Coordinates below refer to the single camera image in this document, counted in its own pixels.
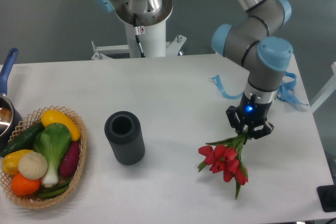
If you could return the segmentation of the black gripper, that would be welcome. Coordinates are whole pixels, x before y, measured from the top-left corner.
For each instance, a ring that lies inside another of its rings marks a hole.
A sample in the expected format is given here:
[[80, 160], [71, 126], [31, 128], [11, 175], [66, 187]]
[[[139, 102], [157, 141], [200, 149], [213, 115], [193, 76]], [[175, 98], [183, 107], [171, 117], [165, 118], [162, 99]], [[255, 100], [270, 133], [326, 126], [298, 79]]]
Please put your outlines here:
[[259, 139], [272, 133], [274, 125], [268, 121], [267, 114], [270, 103], [257, 103], [255, 95], [251, 99], [243, 94], [239, 106], [230, 106], [226, 110], [229, 123], [235, 132], [240, 135], [246, 133], [244, 144], [248, 140]]

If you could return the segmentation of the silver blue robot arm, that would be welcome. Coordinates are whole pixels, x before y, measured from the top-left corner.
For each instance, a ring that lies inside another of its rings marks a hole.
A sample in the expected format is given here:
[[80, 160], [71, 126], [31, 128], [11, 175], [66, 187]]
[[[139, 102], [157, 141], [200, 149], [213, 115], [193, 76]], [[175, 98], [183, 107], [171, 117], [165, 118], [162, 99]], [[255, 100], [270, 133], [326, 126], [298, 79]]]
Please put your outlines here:
[[[94, 0], [105, 12], [115, 12], [123, 21], [132, 58], [168, 55], [166, 20], [172, 0]], [[239, 106], [230, 106], [232, 128], [246, 138], [269, 135], [273, 125], [267, 114], [279, 90], [293, 54], [292, 45], [274, 36], [291, 16], [287, 0], [238, 0], [247, 14], [239, 26], [219, 26], [211, 40], [213, 50], [248, 70], [249, 76]]]

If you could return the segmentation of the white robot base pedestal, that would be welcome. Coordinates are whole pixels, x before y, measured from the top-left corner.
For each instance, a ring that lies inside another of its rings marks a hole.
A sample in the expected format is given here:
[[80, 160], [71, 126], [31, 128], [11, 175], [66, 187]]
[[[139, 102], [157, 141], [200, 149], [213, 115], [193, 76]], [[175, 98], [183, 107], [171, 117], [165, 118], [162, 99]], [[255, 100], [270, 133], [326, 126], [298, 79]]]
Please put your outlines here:
[[116, 9], [131, 58], [166, 56], [166, 21], [172, 10], [172, 0], [128, 0]]

